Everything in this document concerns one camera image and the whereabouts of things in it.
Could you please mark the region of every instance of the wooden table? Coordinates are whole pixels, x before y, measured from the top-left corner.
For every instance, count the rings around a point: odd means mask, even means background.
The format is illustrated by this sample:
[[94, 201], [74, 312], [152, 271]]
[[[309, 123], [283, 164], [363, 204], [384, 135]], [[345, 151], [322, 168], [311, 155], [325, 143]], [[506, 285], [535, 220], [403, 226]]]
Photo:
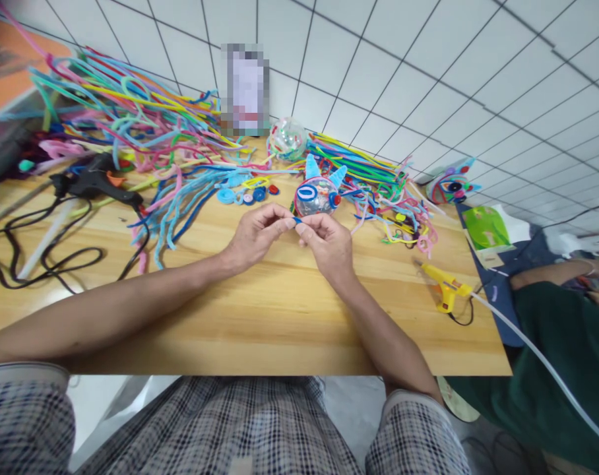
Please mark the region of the wooden table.
[[[255, 160], [263, 157], [259, 150]], [[40, 182], [0, 184], [0, 210]], [[298, 178], [280, 175], [280, 188], [268, 197], [288, 206]], [[45, 208], [53, 200], [44, 191], [13, 216]], [[456, 216], [453, 208], [446, 208]], [[234, 234], [246, 206], [223, 205], [215, 198], [202, 209], [176, 251], [164, 252], [164, 263], [174, 267], [221, 251]], [[335, 217], [352, 228], [352, 205], [342, 204]], [[95, 212], [53, 253], [64, 256], [80, 247], [97, 245], [107, 257], [79, 270], [75, 277], [86, 288], [116, 279], [133, 253], [130, 208], [119, 203]], [[439, 243], [433, 264], [473, 287], [480, 283], [460, 226], [437, 216]], [[48, 223], [18, 233], [29, 254]], [[474, 322], [460, 327], [439, 313], [436, 294], [413, 265], [423, 259], [417, 250], [381, 242], [384, 231], [368, 222], [354, 235], [354, 266], [361, 281], [385, 311], [418, 343], [436, 375], [510, 375], [490, 311], [474, 304]], [[9, 260], [9, 246], [0, 241], [0, 259]], [[0, 328], [68, 296], [55, 279], [22, 290], [0, 285]], [[455, 313], [468, 317], [466, 300]], [[264, 261], [249, 271], [210, 288], [201, 297], [155, 325], [96, 354], [70, 362], [75, 373], [194, 374], [194, 375], [367, 375], [375, 370], [360, 346], [346, 309], [321, 276], [309, 249], [298, 246], [294, 232], [282, 236]]]

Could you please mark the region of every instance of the hot glue gun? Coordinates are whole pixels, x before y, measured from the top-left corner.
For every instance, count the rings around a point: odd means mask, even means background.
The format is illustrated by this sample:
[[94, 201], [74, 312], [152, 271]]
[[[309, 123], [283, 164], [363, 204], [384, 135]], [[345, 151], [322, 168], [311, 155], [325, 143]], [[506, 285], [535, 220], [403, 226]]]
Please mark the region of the hot glue gun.
[[52, 175], [51, 180], [56, 192], [70, 194], [80, 198], [93, 199], [99, 195], [107, 195], [124, 205], [138, 209], [143, 203], [143, 197], [136, 191], [126, 191], [114, 186], [108, 179], [107, 173], [115, 170], [113, 156], [101, 153], [76, 177], [64, 174]]
[[443, 294], [443, 301], [438, 304], [437, 309], [442, 313], [450, 313], [453, 311], [453, 305], [456, 302], [456, 295], [460, 297], [468, 297], [473, 288], [466, 284], [461, 284], [456, 278], [431, 264], [414, 261], [429, 277], [438, 282], [440, 290]]

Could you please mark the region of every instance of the pipe cleaner cat mask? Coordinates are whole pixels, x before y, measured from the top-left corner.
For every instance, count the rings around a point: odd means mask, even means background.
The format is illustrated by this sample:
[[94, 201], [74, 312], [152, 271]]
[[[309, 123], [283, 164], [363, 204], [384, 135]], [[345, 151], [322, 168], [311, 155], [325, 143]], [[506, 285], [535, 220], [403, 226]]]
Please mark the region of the pipe cleaner cat mask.
[[306, 180], [295, 192], [295, 209], [300, 217], [310, 214], [332, 214], [341, 203], [339, 187], [346, 177], [345, 165], [329, 177], [321, 175], [313, 154], [306, 158]]
[[481, 190], [480, 185], [470, 183], [466, 178], [474, 157], [459, 160], [438, 173], [426, 186], [427, 198], [437, 205], [443, 203], [462, 203], [467, 199], [467, 193]]

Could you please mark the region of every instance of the clear plastic ball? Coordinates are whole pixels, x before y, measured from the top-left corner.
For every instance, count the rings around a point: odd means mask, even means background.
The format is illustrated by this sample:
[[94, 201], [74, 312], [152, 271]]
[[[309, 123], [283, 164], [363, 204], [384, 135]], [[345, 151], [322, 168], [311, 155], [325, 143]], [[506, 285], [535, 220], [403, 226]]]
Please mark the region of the clear plastic ball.
[[329, 179], [314, 177], [304, 181], [295, 192], [295, 209], [300, 216], [336, 210], [341, 196]]
[[308, 132], [293, 117], [278, 120], [271, 127], [268, 153], [281, 160], [297, 162], [308, 143]]

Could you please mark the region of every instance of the white tiled wall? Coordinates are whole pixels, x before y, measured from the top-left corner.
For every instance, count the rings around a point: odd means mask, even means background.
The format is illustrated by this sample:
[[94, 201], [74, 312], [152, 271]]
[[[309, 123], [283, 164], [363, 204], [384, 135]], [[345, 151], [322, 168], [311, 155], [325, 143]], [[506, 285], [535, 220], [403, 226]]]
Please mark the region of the white tiled wall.
[[[259, 42], [270, 112], [423, 181], [477, 156], [473, 204], [552, 224], [599, 205], [599, 0], [5, 0], [19, 21], [216, 88], [220, 44]], [[599, 210], [570, 225], [599, 232]]]

